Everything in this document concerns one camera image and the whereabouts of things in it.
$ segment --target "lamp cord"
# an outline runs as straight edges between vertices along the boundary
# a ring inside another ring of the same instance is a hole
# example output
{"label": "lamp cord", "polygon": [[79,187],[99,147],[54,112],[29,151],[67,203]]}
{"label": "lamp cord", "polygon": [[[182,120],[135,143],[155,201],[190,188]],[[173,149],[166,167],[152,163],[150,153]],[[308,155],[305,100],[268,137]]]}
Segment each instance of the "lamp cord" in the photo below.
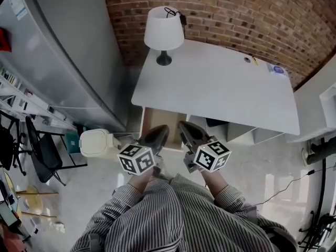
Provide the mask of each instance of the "lamp cord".
{"label": "lamp cord", "polygon": [[179,11],[175,12],[174,10],[171,10],[169,7],[165,7],[164,10],[167,12],[166,18],[168,18],[169,14],[171,14],[173,16],[176,16],[177,13],[180,14],[180,21],[181,21],[181,25],[183,27],[183,35],[184,35],[184,38],[185,38],[185,26],[187,25],[187,19],[186,19],[185,15],[183,15]]}
{"label": "lamp cord", "polygon": [[262,202],[262,203],[260,203],[260,204],[255,204],[255,205],[253,205],[253,206],[261,205],[261,204],[264,204],[264,203],[268,202],[270,199],[272,199],[273,197],[277,196],[280,192],[283,192],[283,191],[285,191],[286,189],[288,189],[289,185],[290,185],[292,182],[297,181],[297,180],[300,180],[300,179],[304,178],[306,175],[312,175],[312,174],[317,173],[317,172],[320,172],[320,171],[322,171],[322,170],[323,170],[323,169],[320,169],[320,170],[317,170],[317,171],[315,171],[315,170],[311,170],[311,171],[309,171],[307,174],[303,175],[302,177],[300,177],[300,178],[298,178],[298,179],[294,179],[294,180],[292,180],[291,182],[289,182],[289,184],[287,185],[287,187],[286,187],[284,190],[277,192],[276,194],[274,194],[271,198],[267,199],[266,201],[264,201],[264,202]]}

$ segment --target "table lamp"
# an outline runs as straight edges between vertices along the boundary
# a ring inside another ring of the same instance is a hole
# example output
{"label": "table lamp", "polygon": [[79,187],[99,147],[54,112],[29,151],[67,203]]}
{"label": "table lamp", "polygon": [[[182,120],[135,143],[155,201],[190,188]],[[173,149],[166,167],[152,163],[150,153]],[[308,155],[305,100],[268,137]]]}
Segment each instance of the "table lamp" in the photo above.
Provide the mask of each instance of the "table lamp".
{"label": "table lamp", "polygon": [[159,65],[165,66],[172,62],[167,50],[178,48],[184,41],[180,14],[176,8],[169,7],[171,14],[164,6],[153,8],[148,12],[144,41],[152,49],[160,50],[156,59]]}

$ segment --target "stainless steel refrigerator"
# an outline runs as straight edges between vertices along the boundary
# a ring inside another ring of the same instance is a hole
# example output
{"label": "stainless steel refrigerator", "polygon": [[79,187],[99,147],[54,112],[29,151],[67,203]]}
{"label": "stainless steel refrigerator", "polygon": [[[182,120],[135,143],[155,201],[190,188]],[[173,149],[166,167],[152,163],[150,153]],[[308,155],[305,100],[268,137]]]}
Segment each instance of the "stainless steel refrigerator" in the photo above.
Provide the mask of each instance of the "stainless steel refrigerator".
{"label": "stainless steel refrigerator", "polygon": [[131,91],[105,0],[0,3],[6,69],[75,122],[124,131]]}

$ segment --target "white desk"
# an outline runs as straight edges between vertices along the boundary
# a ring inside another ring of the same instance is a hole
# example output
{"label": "white desk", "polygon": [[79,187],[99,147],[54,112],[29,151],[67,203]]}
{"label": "white desk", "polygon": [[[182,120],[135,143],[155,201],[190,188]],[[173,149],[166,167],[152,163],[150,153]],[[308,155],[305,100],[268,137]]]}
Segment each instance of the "white desk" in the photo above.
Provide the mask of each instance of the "white desk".
{"label": "white desk", "polygon": [[133,104],[231,122],[228,141],[246,133],[253,143],[300,133],[289,78],[269,72],[266,62],[190,40],[168,54],[172,63],[160,66],[159,51],[150,50]]}

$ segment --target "white floor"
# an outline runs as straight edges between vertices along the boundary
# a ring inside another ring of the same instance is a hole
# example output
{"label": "white floor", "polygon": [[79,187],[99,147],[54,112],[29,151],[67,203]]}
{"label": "white floor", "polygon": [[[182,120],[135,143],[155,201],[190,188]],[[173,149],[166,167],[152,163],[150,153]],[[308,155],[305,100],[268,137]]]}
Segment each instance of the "white floor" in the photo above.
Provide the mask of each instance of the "white floor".
{"label": "white floor", "polygon": [[[304,143],[287,144],[283,136],[255,146],[228,144],[233,152],[220,171],[231,185],[245,194],[250,203],[258,204],[285,188],[291,180],[306,174],[308,170],[321,168],[318,163],[310,168],[304,167],[301,159],[303,145]],[[60,150],[64,165],[71,165],[64,149]],[[204,183],[198,172],[188,173],[182,161],[183,153],[163,150],[161,155],[164,158],[166,174],[174,176],[181,173],[195,182]],[[76,156],[76,163],[85,161],[80,155]],[[89,159],[87,167],[59,171],[61,179],[67,183],[66,187],[54,177],[49,183],[41,184],[30,156],[26,158],[25,168],[26,177],[21,175],[18,168],[9,171],[16,188],[24,190],[30,184],[36,185],[40,192],[59,192],[59,196],[52,200],[45,199],[44,213],[57,215],[65,226],[65,233],[62,233],[52,223],[44,222],[42,226],[39,225],[40,231],[33,235],[31,241],[34,251],[69,251],[93,213],[111,197],[113,189],[130,178],[118,162],[101,159]],[[285,192],[260,205],[259,211],[268,219],[285,225],[299,240],[301,234],[298,229],[310,222],[309,213],[318,204],[320,173],[293,182]]]}

